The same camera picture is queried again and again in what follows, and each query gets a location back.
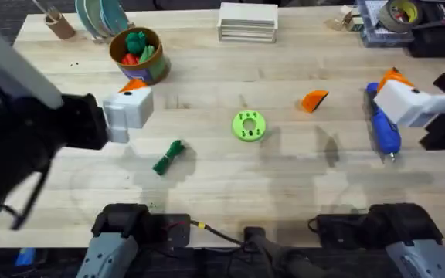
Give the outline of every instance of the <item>orange triangular piece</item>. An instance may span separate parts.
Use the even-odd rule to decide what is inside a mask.
[[[312,113],[328,94],[329,92],[326,90],[313,90],[301,101],[301,106],[303,106],[306,111]]]
[[[118,93],[127,92],[129,90],[136,90],[147,86],[142,80],[132,79],[130,80],[126,86],[123,87]]]

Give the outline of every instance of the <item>green donut toy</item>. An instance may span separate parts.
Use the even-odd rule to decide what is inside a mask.
[[[253,129],[247,130],[243,123],[253,122]],[[254,110],[240,111],[233,119],[233,133],[242,141],[254,142],[262,138],[266,132],[266,121],[262,115]]]

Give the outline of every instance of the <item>wooden tabletop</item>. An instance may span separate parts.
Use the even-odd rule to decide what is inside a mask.
[[[87,246],[101,209],[115,202],[147,204],[152,212],[188,213],[242,238],[245,226],[266,229],[272,240],[318,246],[307,220],[318,213],[350,212],[383,202],[415,202],[445,236],[445,151],[427,152],[421,128],[400,128],[395,164],[372,150],[363,89],[396,66],[420,89],[445,72],[445,59],[412,59],[402,49],[366,49],[358,33],[324,25],[337,7],[281,8],[277,43],[219,42],[217,11],[134,12],[138,26],[159,34],[172,70],[153,87],[155,111],[129,144],[102,151],[63,149],[23,230],[11,232],[0,214],[0,247]],[[59,41],[29,15],[15,48],[64,93],[92,93],[99,103],[127,78],[107,45],[78,34]],[[297,105],[311,90],[329,95],[312,114]],[[261,141],[245,143],[230,130],[244,107],[267,120]],[[189,150],[164,177],[151,170],[175,139]],[[7,203],[22,208],[37,176]],[[200,229],[191,246],[230,246]]]

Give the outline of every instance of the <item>green toy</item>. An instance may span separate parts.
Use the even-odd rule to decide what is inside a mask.
[[[175,156],[181,154],[184,150],[185,146],[183,146],[181,140],[173,141],[171,146],[169,146],[168,152],[152,167],[152,170],[158,173],[158,175],[163,175],[168,170]]]
[[[143,32],[131,32],[125,39],[129,53],[140,56],[147,45],[147,37]]]
[[[243,123],[253,122],[253,129],[247,130]],[[240,140],[254,142],[262,138],[266,132],[266,121],[263,116],[254,110],[240,111],[233,119],[233,133]]]
[[[140,56],[140,59],[138,60],[139,63],[143,63],[147,61],[149,58],[154,55],[154,47],[153,46],[145,46],[144,51],[142,52],[142,56]]]

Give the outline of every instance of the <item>orange toy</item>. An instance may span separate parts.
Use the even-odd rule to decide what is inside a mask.
[[[379,92],[384,84],[386,84],[387,80],[396,80],[401,83],[404,83],[408,86],[415,86],[410,81],[408,81],[399,71],[397,68],[393,67],[392,69],[388,70],[386,74],[384,74],[384,77],[379,83],[379,86],[377,87],[377,92]]]
[[[138,79],[132,79],[130,80],[124,87],[123,89],[121,89],[118,93],[123,93],[123,92],[127,92],[129,90],[136,90],[136,89],[140,89],[142,87],[147,86],[147,84],[144,83],[144,81],[142,80],[138,80]]]
[[[312,113],[321,104],[322,100],[329,94],[326,90],[313,90],[301,101],[301,106]]]

